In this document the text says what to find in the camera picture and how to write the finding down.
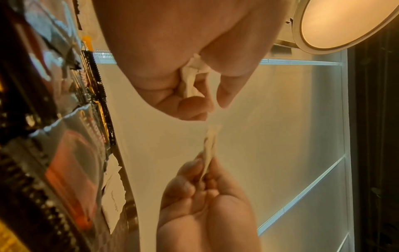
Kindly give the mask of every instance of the light fixture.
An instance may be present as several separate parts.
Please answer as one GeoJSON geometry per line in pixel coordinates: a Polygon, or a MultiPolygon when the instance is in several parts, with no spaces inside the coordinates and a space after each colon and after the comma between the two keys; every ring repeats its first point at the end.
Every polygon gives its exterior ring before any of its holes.
{"type": "Polygon", "coordinates": [[[372,36],[398,14],[399,0],[301,0],[293,38],[308,53],[332,53],[372,36]]]}

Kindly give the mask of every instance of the hand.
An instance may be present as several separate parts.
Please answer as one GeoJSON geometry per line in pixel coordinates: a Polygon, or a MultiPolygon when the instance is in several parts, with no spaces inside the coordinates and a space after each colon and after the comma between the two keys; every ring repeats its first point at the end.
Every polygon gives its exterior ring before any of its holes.
{"type": "Polygon", "coordinates": [[[260,252],[251,205],[214,158],[200,181],[201,155],[183,165],[165,189],[158,252],[260,252]]]}
{"type": "Polygon", "coordinates": [[[109,49],[139,95],[182,120],[206,120],[205,98],[175,95],[180,67],[194,53],[221,73],[217,102],[226,108],[273,46],[292,0],[94,0],[109,49]]]}

